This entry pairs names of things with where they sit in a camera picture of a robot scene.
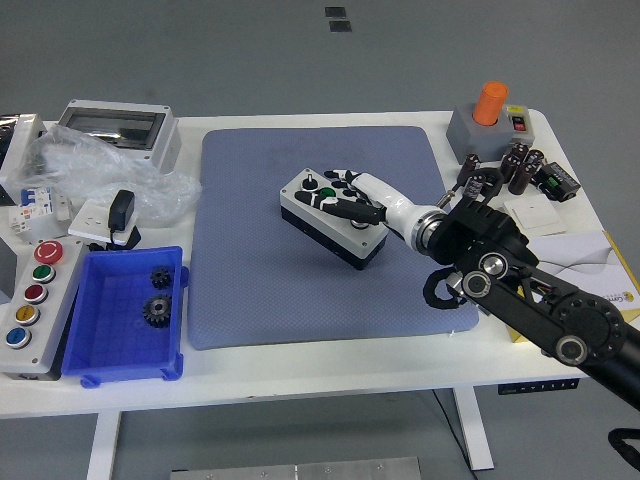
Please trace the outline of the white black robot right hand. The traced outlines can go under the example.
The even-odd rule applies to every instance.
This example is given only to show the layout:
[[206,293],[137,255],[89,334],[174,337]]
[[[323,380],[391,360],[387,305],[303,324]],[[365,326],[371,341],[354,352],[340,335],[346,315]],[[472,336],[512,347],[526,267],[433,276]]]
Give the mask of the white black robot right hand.
[[294,198],[327,214],[371,225],[384,224],[415,251],[426,254],[431,226],[438,226],[444,211],[435,206],[416,205],[379,178],[351,170],[330,170],[332,186],[354,200],[328,197],[316,192],[297,191]]

